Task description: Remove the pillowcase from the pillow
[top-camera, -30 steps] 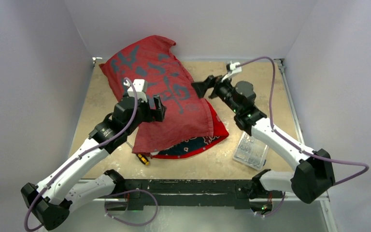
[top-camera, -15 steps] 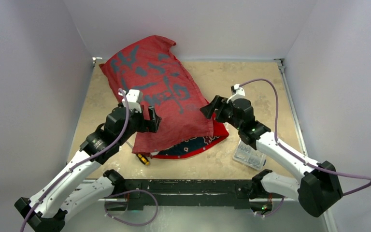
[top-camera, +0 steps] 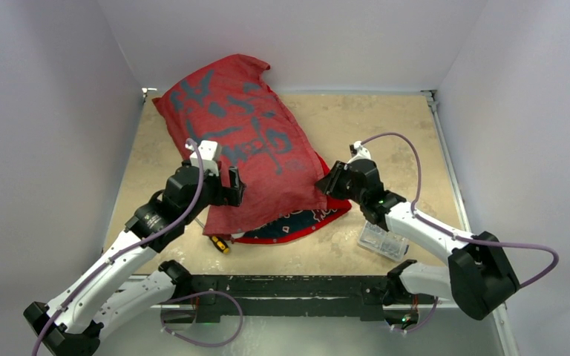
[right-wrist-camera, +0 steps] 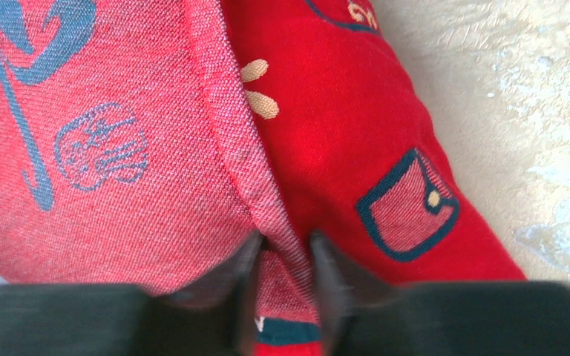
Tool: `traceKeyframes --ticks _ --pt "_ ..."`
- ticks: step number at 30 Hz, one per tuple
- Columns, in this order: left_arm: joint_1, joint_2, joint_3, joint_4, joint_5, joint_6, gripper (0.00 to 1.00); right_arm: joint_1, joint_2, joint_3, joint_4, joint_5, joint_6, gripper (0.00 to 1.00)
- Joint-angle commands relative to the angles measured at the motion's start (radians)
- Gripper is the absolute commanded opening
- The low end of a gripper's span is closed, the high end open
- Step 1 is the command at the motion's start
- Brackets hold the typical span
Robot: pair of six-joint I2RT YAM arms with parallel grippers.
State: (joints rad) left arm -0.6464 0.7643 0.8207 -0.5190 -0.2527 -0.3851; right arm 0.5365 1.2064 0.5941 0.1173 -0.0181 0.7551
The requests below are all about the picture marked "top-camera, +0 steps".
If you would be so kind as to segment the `red pillowcase with grey print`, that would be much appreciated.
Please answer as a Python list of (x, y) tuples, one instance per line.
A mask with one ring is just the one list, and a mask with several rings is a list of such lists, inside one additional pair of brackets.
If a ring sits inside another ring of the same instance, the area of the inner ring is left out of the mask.
[(322, 194), (329, 166), (293, 113), (263, 80), (269, 64), (233, 54), (180, 80), (154, 107), (183, 158), (185, 143), (220, 145), (221, 168), (245, 184), (240, 206), (212, 206), (204, 232), (235, 243), (289, 243), (344, 216), (350, 202)]

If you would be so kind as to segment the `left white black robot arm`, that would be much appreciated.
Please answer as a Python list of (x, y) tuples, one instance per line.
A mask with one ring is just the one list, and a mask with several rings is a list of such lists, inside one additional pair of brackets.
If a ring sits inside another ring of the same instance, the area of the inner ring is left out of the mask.
[(227, 293), (199, 289), (194, 275), (175, 260), (161, 263), (140, 283), (122, 287), (137, 269), (184, 234), (202, 210), (211, 205), (240, 206), (246, 185), (237, 167), (228, 169), (228, 178), (224, 185), (214, 162), (183, 162), (76, 282), (52, 300), (32, 302), (24, 310), (36, 334), (32, 355), (41, 347), (52, 355), (93, 355), (116, 329), (152, 306), (229, 298)]

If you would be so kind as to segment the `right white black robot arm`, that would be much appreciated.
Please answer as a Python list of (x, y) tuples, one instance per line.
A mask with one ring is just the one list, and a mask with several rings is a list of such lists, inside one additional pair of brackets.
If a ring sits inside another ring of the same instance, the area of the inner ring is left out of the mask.
[(337, 161), (315, 186), (333, 199), (352, 200), (366, 221), (406, 238), (444, 263), (399, 264), (387, 274), (383, 304), (426, 294), (452, 300), (467, 316), (482, 320), (520, 290), (517, 274), (493, 234), (475, 235), (427, 219), (406, 198), (385, 189), (374, 161)]

